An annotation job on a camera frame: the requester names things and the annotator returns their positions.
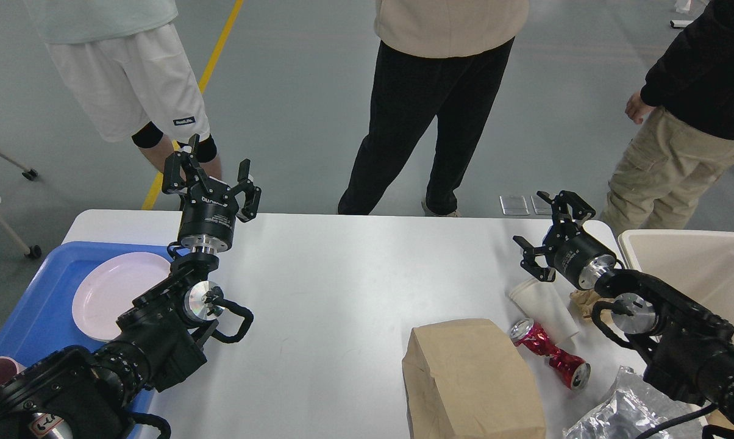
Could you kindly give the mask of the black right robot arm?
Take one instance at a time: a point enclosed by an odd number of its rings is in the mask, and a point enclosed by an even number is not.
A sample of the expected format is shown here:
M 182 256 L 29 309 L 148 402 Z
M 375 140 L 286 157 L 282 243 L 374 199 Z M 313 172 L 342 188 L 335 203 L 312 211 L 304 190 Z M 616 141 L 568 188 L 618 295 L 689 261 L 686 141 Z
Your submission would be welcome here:
M 734 425 L 734 326 L 665 281 L 617 267 L 617 255 L 585 231 L 595 212 L 576 193 L 537 195 L 551 207 L 552 225 L 540 247 L 514 236 L 521 267 L 539 281 L 551 282 L 560 273 L 573 286 L 598 293 L 593 323 L 610 341 L 640 355 L 643 380 L 673 400 L 699 406 L 640 437 L 715 410 Z M 707 426 L 702 437 L 734 438 L 734 429 Z

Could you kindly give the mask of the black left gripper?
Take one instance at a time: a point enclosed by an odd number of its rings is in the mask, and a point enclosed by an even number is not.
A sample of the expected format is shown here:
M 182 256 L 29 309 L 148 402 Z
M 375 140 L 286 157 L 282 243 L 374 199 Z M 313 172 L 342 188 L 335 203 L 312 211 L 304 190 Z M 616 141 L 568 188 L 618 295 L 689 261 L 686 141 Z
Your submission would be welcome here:
M 191 152 L 178 149 L 167 156 L 162 192 L 178 195 L 183 202 L 177 236 L 183 247 L 193 252 L 227 252 L 232 248 L 236 219 L 247 223 L 257 216 L 262 189 L 249 173 L 250 159 L 240 162 L 233 187 L 208 178 L 195 157 L 199 140 L 199 134 L 194 134 L 188 142 Z

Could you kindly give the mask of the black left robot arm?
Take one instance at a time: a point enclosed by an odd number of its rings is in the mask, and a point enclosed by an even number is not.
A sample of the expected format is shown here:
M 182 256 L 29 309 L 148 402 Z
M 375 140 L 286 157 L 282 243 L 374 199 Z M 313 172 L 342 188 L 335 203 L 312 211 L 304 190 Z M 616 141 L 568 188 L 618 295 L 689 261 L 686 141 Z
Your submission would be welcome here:
M 191 152 L 165 160 L 162 192 L 181 199 L 177 239 L 167 245 L 169 275 L 133 300 L 116 320 L 119 335 L 90 352 L 61 348 L 0 384 L 0 438 L 127 438 L 136 425 L 169 438 L 169 422 L 130 409 L 141 391 L 165 391 L 195 373 L 214 338 L 238 343 L 249 331 L 250 309 L 228 300 L 208 280 L 218 255 L 232 248 L 237 222 L 255 219 L 262 191 L 239 165 L 238 181 L 209 177 Z

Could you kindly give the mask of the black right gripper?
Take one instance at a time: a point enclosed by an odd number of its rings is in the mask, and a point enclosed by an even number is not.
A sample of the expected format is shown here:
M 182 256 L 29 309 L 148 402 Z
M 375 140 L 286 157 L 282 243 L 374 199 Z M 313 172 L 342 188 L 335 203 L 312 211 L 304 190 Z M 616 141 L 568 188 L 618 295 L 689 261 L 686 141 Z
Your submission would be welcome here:
M 617 255 L 583 230 L 584 222 L 596 216 L 595 209 L 573 191 L 560 191 L 553 198 L 545 191 L 536 195 L 551 207 L 552 225 L 540 247 L 513 236 L 521 248 L 520 266 L 540 282 L 553 282 L 557 270 L 576 289 L 594 289 L 599 278 L 617 264 Z M 549 266 L 540 267 L 536 261 L 540 256 L 546 257 Z

